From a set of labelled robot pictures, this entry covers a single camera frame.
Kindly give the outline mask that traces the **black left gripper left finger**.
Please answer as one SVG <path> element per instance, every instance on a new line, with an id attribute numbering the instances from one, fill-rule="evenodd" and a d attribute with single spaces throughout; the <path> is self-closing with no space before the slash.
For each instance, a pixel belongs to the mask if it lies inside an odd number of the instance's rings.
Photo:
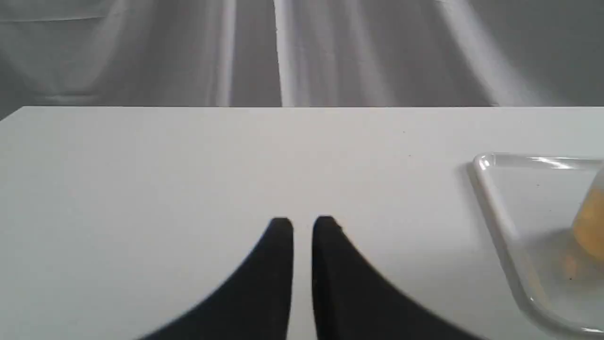
<path id="1" fill-rule="evenodd" d="M 257 245 L 202 302 L 147 340 L 285 340 L 291 310 L 294 229 L 270 220 Z"/>

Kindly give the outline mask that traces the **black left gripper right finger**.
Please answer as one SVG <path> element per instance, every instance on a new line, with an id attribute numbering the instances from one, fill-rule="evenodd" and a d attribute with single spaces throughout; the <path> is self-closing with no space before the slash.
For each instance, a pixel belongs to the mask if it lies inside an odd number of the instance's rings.
<path id="1" fill-rule="evenodd" d="M 397 290 L 331 216 L 311 239 L 313 312 L 319 340 L 474 340 Z"/>

